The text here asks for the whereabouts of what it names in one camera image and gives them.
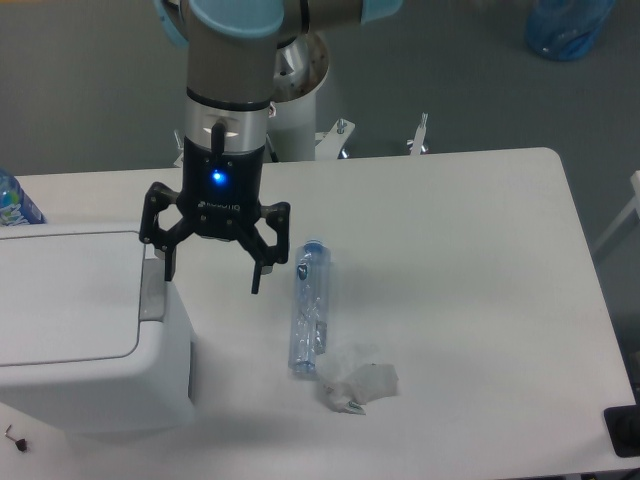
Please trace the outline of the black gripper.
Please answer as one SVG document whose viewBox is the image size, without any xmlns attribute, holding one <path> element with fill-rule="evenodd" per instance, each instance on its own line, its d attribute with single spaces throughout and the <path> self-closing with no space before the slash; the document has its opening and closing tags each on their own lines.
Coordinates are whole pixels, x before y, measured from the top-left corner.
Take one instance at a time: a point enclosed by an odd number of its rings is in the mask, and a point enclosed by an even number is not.
<svg viewBox="0 0 640 480">
<path fill-rule="evenodd" d="M 164 280 L 171 282 L 177 263 L 177 245 L 193 233 L 201 237 L 236 240 L 254 260 L 251 293 L 258 294 L 261 276 L 275 264 L 286 264 L 290 250 L 288 202 L 262 206 L 259 191 L 263 147 L 245 154 L 214 154 L 191 140 L 184 141 L 180 193 L 161 182 L 144 196 L 139 240 L 164 255 Z M 175 205 L 181 219 L 169 230 L 160 226 L 160 213 Z M 268 245 L 256 223 L 264 219 L 276 233 Z M 232 227 L 239 227 L 239 232 Z"/>
</svg>

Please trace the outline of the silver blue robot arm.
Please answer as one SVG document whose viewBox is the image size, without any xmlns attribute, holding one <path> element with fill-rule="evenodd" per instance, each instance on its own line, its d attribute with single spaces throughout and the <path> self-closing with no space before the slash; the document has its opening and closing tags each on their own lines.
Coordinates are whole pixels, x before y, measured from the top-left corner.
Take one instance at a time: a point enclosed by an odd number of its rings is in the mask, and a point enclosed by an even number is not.
<svg viewBox="0 0 640 480">
<path fill-rule="evenodd" d="M 289 257 L 291 207 L 259 200 L 280 48 L 334 26 L 397 13 L 399 1 L 157 1 L 169 36 L 187 47 L 182 184 L 155 182 L 139 239 L 163 255 L 172 281 L 189 236 L 238 242 L 255 262 L 251 291 Z"/>
</svg>

